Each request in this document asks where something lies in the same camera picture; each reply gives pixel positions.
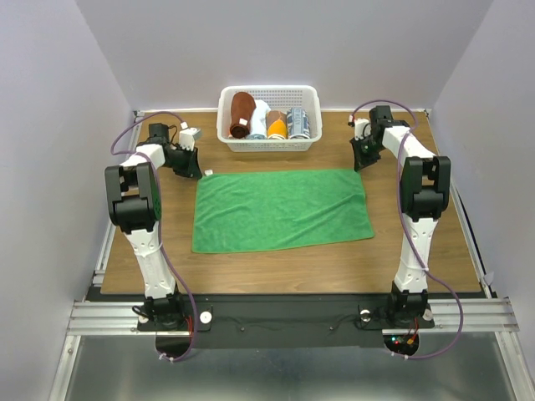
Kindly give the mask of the green towel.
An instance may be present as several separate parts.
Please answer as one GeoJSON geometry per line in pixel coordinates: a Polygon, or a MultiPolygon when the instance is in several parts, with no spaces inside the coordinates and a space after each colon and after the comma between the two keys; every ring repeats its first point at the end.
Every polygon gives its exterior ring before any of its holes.
{"type": "Polygon", "coordinates": [[[195,253],[279,251],[374,235],[363,182],[352,170],[212,174],[196,188],[195,253]]]}

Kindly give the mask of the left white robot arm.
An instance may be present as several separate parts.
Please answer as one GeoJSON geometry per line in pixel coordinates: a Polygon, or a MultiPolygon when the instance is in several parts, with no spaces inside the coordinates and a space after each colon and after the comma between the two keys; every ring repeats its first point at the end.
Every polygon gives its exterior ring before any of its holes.
{"type": "Polygon", "coordinates": [[[199,180],[196,141],[201,129],[181,123],[173,136],[171,127],[157,123],[149,126],[149,137],[134,150],[125,151],[127,159],[104,170],[107,206],[112,224],[130,243],[145,286],[145,300],[134,312],[142,323],[157,328],[193,328],[195,315],[183,306],[178,276],[173,272],[161,238],[161,189],[157,170],[167,167],[175,175],[199,180]]]}

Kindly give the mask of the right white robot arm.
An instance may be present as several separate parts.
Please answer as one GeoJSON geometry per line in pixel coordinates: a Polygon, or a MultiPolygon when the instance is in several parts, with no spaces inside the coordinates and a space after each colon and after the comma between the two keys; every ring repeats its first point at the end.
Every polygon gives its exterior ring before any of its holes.
{"type": "Polygon", "coordinates": [[[403,240],[385,318],[395,326],[420,317],[430,319],[428,260],[438,220],[449,205],[451,161],[428,150],[406,121],[394,118],[388,105],[375,106],[367,119],[351,114],[348,125],[354,129],[350,144],[356,171],[378,162],[383,150],[397,160],[396,205],[403,240]]]}

